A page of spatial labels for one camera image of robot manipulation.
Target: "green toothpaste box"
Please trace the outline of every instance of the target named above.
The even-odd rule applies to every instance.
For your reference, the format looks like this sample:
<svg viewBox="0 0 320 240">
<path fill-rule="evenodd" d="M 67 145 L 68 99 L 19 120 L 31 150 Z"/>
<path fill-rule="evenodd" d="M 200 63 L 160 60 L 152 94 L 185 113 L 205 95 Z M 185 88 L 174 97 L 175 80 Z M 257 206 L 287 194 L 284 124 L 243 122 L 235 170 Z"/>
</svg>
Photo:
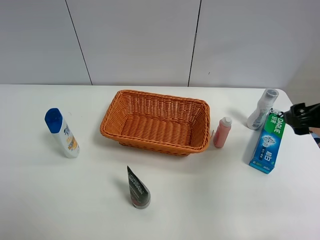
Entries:
<svg viewBox="0 0 320 240">
<path fill-rule="evenodd" d="M 251 167 L 266 174 L 275 168 L 285 125 L 283 112 L 271 108 L 249 163 Z"/>
</svg>

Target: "orange woven basket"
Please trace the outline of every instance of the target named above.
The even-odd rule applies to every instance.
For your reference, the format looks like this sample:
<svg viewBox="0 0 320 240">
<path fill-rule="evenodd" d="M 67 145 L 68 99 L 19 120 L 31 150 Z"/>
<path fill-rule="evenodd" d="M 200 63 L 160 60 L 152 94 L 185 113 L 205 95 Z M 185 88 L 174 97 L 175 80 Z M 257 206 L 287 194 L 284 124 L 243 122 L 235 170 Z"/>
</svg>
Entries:
<svg viewBox="0 0 320 240">
<path fill-rule="evenodd" d="M 117 92 L 100 126 L 122 145 L 180 156 L 206 150 L 209 131 L 205 101 L 135 90 Z"/>
</svg>

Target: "white table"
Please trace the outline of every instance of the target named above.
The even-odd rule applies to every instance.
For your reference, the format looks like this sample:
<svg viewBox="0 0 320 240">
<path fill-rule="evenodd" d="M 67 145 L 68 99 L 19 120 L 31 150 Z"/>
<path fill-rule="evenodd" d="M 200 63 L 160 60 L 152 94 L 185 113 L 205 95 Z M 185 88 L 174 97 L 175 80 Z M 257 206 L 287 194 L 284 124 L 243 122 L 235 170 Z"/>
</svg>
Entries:
<svg viewBox="0 0 320 240">
<path fill-rule="evenodd" d="M 211 131 L 233 119 L 222 149 L 176 157 L 101 136 L 118 90 L 205 100 Z M 283 91 L 274 107 L 292 105 Z M 263 89 L 0 85 L 1 240 L 311 240 L 320 238 L 320 150 L 286 126 L 275 169 L 248 165 L 259 131 L 244 122 Z M 80 145 L 62 155 L 44 117 L 60 109 Z M 127 165 L 151 192 L 134 208 Z"/>
</svg>

